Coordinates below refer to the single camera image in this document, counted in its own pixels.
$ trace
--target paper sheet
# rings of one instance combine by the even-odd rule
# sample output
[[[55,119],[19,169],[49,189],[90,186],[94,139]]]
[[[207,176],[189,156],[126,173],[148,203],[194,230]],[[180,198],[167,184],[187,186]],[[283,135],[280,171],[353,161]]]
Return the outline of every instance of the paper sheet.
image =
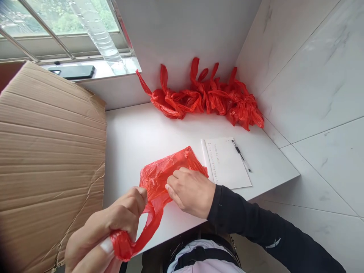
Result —
[[[231,141],[233,139],[229,137],[201,140],[208,174],[212,176],[210,180],[229,189],[251,187],[248,172]]]

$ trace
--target window sill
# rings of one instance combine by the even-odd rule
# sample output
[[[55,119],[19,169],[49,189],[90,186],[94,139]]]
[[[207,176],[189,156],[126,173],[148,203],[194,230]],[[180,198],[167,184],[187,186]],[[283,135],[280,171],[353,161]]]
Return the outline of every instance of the window sill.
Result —
[[[63,63],[60,65],[55,64],[49,64],[49,65],[42,65],[42,67],[46,70],[48,70],[49,67],[65,67],[65,66],[85,66],[85,65],[93,65],[95,67],[95,72],[92,78],[87,79],[81,79],[81,80],[71,80],[73,82],[91,82],[98,79],[104,79],[104,78],[115,78],[115,77],[122,77],[126,75],[133,75],[135,74],[135,71],[138,69],[141,71],[139,62],[136,57],[123,57],[122,60],[126,64],[126,67],[128,69],[128,73],[125,74],[118,74],[116,75],[111,67],[107,64],[105,60],[94,60],[94,61],[80,61],[80,62],[74,62],[74,63]]]

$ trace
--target green foliage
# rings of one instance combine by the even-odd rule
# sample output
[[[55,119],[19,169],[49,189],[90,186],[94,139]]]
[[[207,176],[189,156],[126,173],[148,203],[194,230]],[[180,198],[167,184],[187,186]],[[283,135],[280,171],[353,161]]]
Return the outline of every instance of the green foliage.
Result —
[[[46,35],[44,29],[31,16],[28,11],[17,0],[3,0],[6,3],[8,17],[22,23],[17,23],[15,32]],[[114,17],[107,4],[107,0],[91,0],[99,12],[101,20],[108,31],[118,31]],[[70,8],[68,0],[28,0],[32,8],[40,15],[45,23],[58,35],[85,33],[81,23]]]

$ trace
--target black phone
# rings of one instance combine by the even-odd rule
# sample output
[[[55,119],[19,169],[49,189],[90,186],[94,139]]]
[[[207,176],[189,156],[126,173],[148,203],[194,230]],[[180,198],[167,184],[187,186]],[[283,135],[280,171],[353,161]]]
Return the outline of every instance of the black phone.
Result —
[[[48,71],[67,80],[79,80],[92,78],[95,72],[94,66],[58,66],[50,67]]]

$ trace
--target hand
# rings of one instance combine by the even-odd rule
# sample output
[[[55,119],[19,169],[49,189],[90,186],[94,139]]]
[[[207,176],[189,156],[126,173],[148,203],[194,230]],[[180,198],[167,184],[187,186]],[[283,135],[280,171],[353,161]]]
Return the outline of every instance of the hand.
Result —
[[[179,208],[198,218],[207,219],[216,185],[199,171],[185,167],[168,177],[166,189]]]
[[[66,273],[118,273],[121,261],[114,256],[110,232],[127,231],[135,242],[139,217],[146,204],[146,189],[133,187],[107,209],[92,214],[68,240]]]

